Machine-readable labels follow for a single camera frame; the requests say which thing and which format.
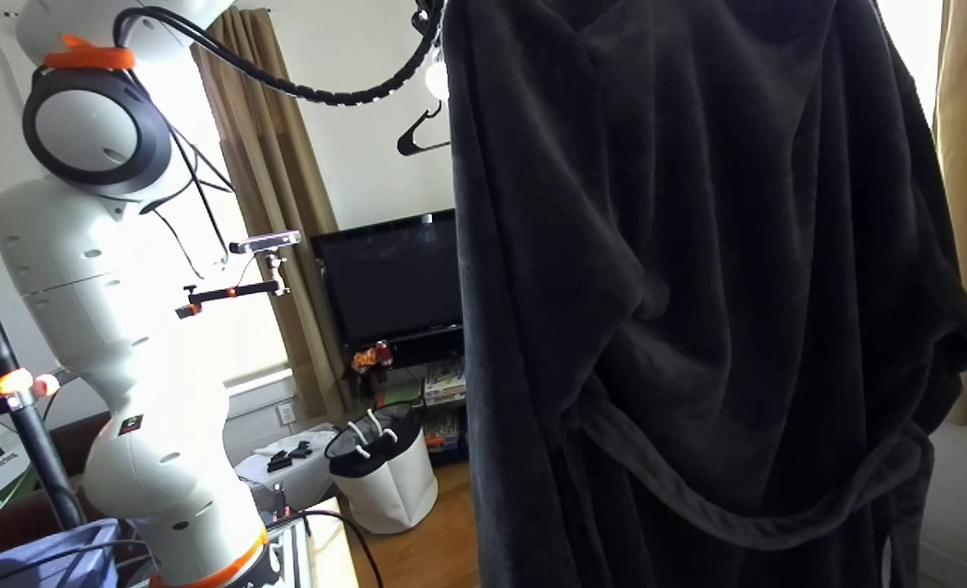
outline clothes hanger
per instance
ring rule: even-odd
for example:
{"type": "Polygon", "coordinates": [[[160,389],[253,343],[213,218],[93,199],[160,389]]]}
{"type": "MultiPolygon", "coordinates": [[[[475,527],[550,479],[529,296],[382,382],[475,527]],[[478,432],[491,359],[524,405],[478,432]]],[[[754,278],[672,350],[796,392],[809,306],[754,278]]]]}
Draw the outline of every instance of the clothes hanger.
{"type": "Polygon", "coordinates": [[[398,135],[397,150],[398,150],[402,155],[415,155],[415,152],[426,152],[426,150],[448,148],[450,139],[440,139],[440,144],[419,144],[419,139],[415,139],[415,131],[419,131],[426,120],[437,116],[440,110],[443,110],[443,100],[437,100],[437,106],[431,106],[431,110],[421,110],[419,120],[413,120],[413,127],[398,135]]]}

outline black cable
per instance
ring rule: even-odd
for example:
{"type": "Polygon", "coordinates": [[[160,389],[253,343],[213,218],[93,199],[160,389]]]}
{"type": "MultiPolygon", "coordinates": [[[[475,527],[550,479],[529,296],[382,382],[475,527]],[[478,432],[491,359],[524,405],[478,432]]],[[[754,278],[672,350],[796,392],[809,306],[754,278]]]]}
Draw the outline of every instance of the black cable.
{"type": "Polygon", "coordinates": [[[227,247],[227,234],[223,234],[218,218],[216,218],[216,209],[213,209],[208,197],[202,193],[202,183],[195,180],[195,166],[194,166],[194,159],[191,159],[191,152],[186,152],[186,148],[181,144],[181,135],[175,135],[173,127],[169,127],[169,136],[173,136],[175,148],[181,148],[182,166],[186,166],[186,172],[194,175],[194,187],[195,187],[199,206],[202,206],[202,211],[208,216],[208,226],[213,226],[213,230],[216,230],[216,239],[218,239],[223,253],[229,253],[229,247],[227,247]]]}
{"type": "Polygon", "coordinates": [[[148,564],[148,561],[155,561],[155,557],[150,556],[131,556],[131,557],[116,561],[116,567],[122,571],[122,567],[148,564]]]}
{"type": "Polygon", "coordinates": [[[186,180],[181,189],[173,189],[169,197],[160,197],[160,199],[148,201],[148,206],[141,209],[141,216],[150,216],[150,211],[157,211],[160,206],[173,201],[173,199],[182,197],[194,183],[195,183],[195,175],[191,175],[191,180],[186,180]]]}
{"type": "Polygon", "coordinates": [[[195,180],[199,187],[205,187],[205,189],[216,189],[216,193],[231,193],[229,187],[223,187],[223,183],[208,183],[208,180],[195,180]]]}
{"type": "Polygon", "coordinates": [[[72,557],[72,561],[66,564],[66,571],[63,571],[59,580],[57,580],[59,588],[68,584],[68,578],[72,578],[72,571],[77,567],[77,561],[83,561],[83,557],[72,557]]]}
{"type": "Polygon", "coordinates": [[[355,541],[364,544],[367,561],[374,564],[375,584],[386,588],[379,561],[375,561],[374,547],[367,544],[364,529],[351,515],[334,514],[334,510],[295,510],[290,515],[270,522],[268,529],[287,527],[295,519],[308,522],[311,515],[329,515],[329,519],[340,519],[346,529],[354,529],[355,541]]]}
{"type": "Polygon", "coordinates": [[[436,0],[431,9],[426,9],[421,41],[404,57],[404,66],[397,68],[397,74],[390,74],[386,82],[379,82],[374,87],[364,87],[364,91],[319,91],[319,87],[295,85],[287,79],[274,79],[274,74],[260,71],[256,61],[250,61],[250,57],[235,56],[231,49],[227,49],[223,41],[216,41],[205,30],[199,30],[186,17],[169,12],[162,6],[131,6],[131,9],[122,9],[118,18],[116,18],[116,44],[125,44],[133,18],[141,18],[141,17],[173,25],[175,31],[182,31],[194,41],[205,44],[208,53],[216,53],[223,61],[229,61],[231,68],[246,71],[257,85],[268,85],[274,91],[283,91],[283,94],[295,94],[295,99],[304,99],[304,100],[346,105],[346,106],[354,106],[354,105],[370,105],[370,100],[379,100],[379,99],[393,94],[397,87],[402,87],[415,74],[415,68],[426,61],[426,56],[431,53],[436,36],[440,30],[440,0],[436,0]]]}
{"type": "Polygon", "coordinates": [[[191,148],[194,148],[194,152],[195,152],[195,159],[202,159],[213,172],[216,172],[216,180],[229,189],[229,193],[235,193],[231,189],[231,180],[194,144],[194,139],[186,139],[191,148]]]}
{"type": "Polygon", "coordinates": [[[116,539],[116,541],[94,541],[94,544],[63,547],[63,552],[54,552],[46,557],[35,557],[35,561],[25,561],[19,567],[5,571],[0,580],[18,578],[18,575],[25,575],[31,567],[39,567],[39,564],[57,561],[57,557],[68,557],[68,556],[83,556],[83,552],[97,552],[97,547],[116,547],[116,544],[145,544],[145,541],[116,539]]]}
{"type": "Polygon", "coordinates": [[[5,499],[0,499],[0,514],[13,502],[13,496],[31,482],[34,467],[25,467],[18,479],[11,479],[5,499]]]}
{"type": "Polygon", "coordinates": [[[162,228],[169,230],[169,239],[181,245],[182,259],[186,259],[186,266],[194,272],[195,281],[202,281],[186,242],[181,239],[175,226],[169,226],[167,216],[160,216],[160,209],[155,209],[155,216],[162,223],[162,228]]]}
{"type": "Polygon", "coordinates": [[[54,408],[57,408],[57,397],[59,397],[63,389],[57,389],[46,402],[46,408],[39,412],[39,421],[49,421],[54,408]]]}

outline metal pole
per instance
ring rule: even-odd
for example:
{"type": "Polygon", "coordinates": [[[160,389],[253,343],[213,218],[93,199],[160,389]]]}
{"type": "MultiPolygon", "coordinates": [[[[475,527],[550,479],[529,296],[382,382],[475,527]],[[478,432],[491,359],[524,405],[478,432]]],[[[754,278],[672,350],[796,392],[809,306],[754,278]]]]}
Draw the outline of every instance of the metal pole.
{"type": "MultiPolygon", "coordinates": [[[[5,327],[0,327],[0,380],[22,368],[5,327]]],[[[11,418],[18,424],[18,433],[31,454],[31,462],[49,496],[49,506],[57,514],[57,522],[63,529],[83,527],[86,514],[77,496],[68,486],[66,467],[57,454],[57,444],[44,424],[44,418],[35,414],[35,405],[31,402],[31,392],[6,397],[11,418]]]]}

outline orange ring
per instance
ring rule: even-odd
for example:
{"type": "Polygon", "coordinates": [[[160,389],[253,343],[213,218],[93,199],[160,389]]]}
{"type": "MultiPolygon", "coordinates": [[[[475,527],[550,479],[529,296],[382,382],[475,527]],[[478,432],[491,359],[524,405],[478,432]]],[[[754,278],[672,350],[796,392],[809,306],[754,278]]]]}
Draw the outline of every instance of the orange ring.
{"type": "Polygon", "coordinates": [[[49,68],[104,68],[104,71],[125,71],[133,68],[133,53],[125,44],[93,44],[83,36],[66,31],[63,53],[49,53],[49,68]]]}
{"type": "Polygon", "coordinates": [[[268,544],[268,533],[260,529],[260,534],[250,544],[250,552],[241,552],[239,557],[231,557],[227,567],[194,580],[191,588],[223,588],[227,580],[231,580],[239,571],[250,567],[250,561],[268,544]]]}

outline wooden floor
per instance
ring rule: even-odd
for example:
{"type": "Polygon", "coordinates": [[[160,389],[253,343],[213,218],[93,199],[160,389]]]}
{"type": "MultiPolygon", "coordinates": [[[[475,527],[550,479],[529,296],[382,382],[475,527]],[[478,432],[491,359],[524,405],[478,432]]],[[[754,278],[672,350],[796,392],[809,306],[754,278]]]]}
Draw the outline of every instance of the wooden floor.
{"type": "MultiPolygon", "coordinates": [[[[437,467],[436,510],[402,534],[367,534],[386,588],[475,588],[478,584],[478,529],[467,462],[437,467]]],[[[355,541],[354,561],[360,588],[375,588],[375,575],[355,541]]]]}

